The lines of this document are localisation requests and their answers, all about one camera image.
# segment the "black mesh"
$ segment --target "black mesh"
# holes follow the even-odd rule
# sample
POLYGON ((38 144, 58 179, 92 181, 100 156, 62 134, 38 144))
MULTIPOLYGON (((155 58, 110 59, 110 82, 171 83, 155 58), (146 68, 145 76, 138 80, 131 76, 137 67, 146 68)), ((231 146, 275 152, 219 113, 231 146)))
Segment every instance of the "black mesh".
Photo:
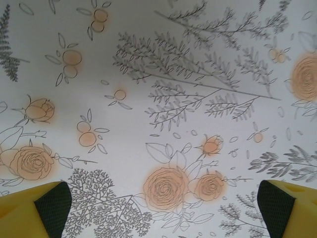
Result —
POLYGON ((67 183, 59 183, 34 204, 49 237, 61 238, 71 206, 71 193, 67 183))
POLYGON ((258 205, 271 238, 282 238, 292 213, 295 198, 263 180, 258 192, 258 205))

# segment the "paper surface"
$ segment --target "paper surface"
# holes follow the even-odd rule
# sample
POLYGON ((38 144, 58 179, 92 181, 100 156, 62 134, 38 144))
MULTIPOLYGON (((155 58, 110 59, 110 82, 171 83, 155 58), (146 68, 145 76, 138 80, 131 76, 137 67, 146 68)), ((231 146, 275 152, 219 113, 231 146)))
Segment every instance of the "paper surface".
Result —
POLYGON ((64 180, 63 237, 268 237, 317 188, 314 0, 0 3, 0 192, 64 180))

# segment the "peach rose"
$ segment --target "peach rose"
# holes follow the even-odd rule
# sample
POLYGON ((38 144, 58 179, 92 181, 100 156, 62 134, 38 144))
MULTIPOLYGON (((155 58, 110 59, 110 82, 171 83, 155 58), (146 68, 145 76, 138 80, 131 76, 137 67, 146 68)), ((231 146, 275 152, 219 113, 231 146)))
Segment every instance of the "peach rose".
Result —
POLYGON ((184 201, 188 178, 179 168, 161 168, 152 173, 143 191, 148 207, 154 211, 172 211, 184 201))
POLYGON ((48 121, 54 115, 55 106, 45 98, 35 100, 25 110, 31 121, 48 121))
POLYGON ((202 151, 205 155, 213 155, 219 153, 222 149, 223 139, 219 135, 214 135, 207 139, 207 141, 203 144, 202 151))
POLYGON ((0 154, 0 161, 11 173, 26 180, 45 178, 54 163, 44 149, 30 146, 22 147, 20 150, 6 150, 0 154))
POLYGON ((306 101, 317 99, 317 54, 306 56, 292 73, 294 95, 306 101))
POLYGON ((219 173, 217 175, 204 175, 200 179, 191 181, 194 186, 190 190, 198 199, 203 201, 215 200, 224 190, 224 182, 221 178, 219 173))

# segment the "yellow plastic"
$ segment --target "yellow plastic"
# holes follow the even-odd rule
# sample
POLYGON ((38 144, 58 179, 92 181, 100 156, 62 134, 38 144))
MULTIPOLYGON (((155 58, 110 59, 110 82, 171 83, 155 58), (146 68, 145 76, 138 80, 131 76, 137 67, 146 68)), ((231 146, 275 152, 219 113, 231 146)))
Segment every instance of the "yellow plastic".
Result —
POLYGON ((60 182, 0 197, 0 238, 49 238, 34 201, 60 182))
POLYGON ((317 190, 288 182, 268 181, 296 198, 283 238, 317 238, 317 190))

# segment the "sprig drawing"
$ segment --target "sprig drawing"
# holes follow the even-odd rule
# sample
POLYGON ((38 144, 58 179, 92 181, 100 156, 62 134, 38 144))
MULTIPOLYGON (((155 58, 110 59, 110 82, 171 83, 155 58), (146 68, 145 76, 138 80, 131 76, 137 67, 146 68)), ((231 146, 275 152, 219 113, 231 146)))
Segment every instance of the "sprig drawing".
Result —
POLYGON ((166 16, 161 12, 155 11, 159 16, 172 21, 182 27, 184 30, 184 37, 188 42, 193 38, 195 40, 195 48, 202 48, 209 50, 212 46, 212 41, 216 37, 221 37, 228 48, 240 49, 237 33, 249 33, 250 38, 255 39, 269 39, 272 30, 275 34, 283 32, 288 27, 287 16, 278 11, 275 15, 268 17, 263 22, 257 22, 257 15, 255 12, 247 12, 243 17, 242 22, 235 21, 235 12, 231 8, 227 8, 222 19, 208 20, 205 22, 196 22, 200 19, 201 14, 205 13, 207 2, 203 0, 200 4, 196 4, 193 10, 188 10, 185 13, 176 11, 170 16, 166 16))
POLYGON ((63 238, 75 238, 92 224, 97 238, 132 238, 133 231, 143 237, 149 231, 152 215, 140 210, 133 195, 116 196, 107 173, 75 168, 68 185, 73 201, 63 238))
POLYGON ((249 170, 258 170, 257 173, 266 171, 271 178, 281 178, 289 174, 293 181, 312 182, 317 179, 317 165, 314 165, 317 162, 317 151, 310 155, 301 147, 294 145, 294 149, 290 149, 290 153, 284 155, 288 157, 288 162, 279 161, 277 154, 263 153, 260 159, 250 162, 249 170))
POLYGON ((273 70, 268 71, 268 64, 263 59, 259 60, 259 51, 255 53, 253 47, 251 47, 251 50, 245 48, 242 51, 245 57, 244 60, 240 56, 235 60, 237 66, 241 68, 241 73, 251 73, 253 81, 265 86, 268 95, 272 97, 270 86, 277 80, 277 78, 270 79, 273 70))
POLYGON ((12 80, 18 81, 18 67, 20 63, 29 62, 23 59, 12 57, 11 47, 8 41, 8 27, 10 18, 10 5, 6 5, 4 13, 0 18, 0 64, 4 68, 7 76, 12 80))
POLYGON ((225 236, 234 236, 244 226, 249 226, 250 238, 269 237, 262 215, 256 207, 256 192, 252 191, 250 195, 244 197, 237 194, 236 199, 246 208, 244 213, 246 218, 241 218, 241 210, 235 204, 221 205, 219 212, 228 219, 228 221, 221 221, 219 225, 220 228, 226 230, 225 236), (254 222, 248 222, 247 219, 252 219, 254 222))
POLYGON ((235 79, 236 71, 230 70, 229 62, 222 61, 216 53, 206 54, 205 61, 195 60, 187 44, 183 41, 178 44, 169 33, 166 35, 156 33, 154 41, 151 38, 137 39, 135 35, 131 36, 127 33, 119 36, 122 44, 117 46, 114 65, 120 67, 123 74, 127 73, 137 83, 141 80, 146 82, 150 77, 160 79, 153 85, 155 91, 149 95, 157 103, 157 109, 150 107, 146 113, 154 119, 151 125, 159 126, 161 131, 164 127, 171 130, 172 124, 179 126, 181 120, 187 120, 187 113, 195 112, 203 104, 203 100, 221 91, 249 95, 252 98, 238 103, 237 100, 230 100, 235 95, 227 95, 225 99, 218 96, 216 101, 206 105, 209 107, 206 111, 209 116, 232 115, 232 119, 235 120, 248 119, 252 115, 253 102, 257 98, 278 100, 271 95, 263 96, 238 91, 239 80, 235 79), (214 80, 223 87, 212 86, 214 80), (206 95, 187 93, 179 83, 207 87, 212 91, 206 95))

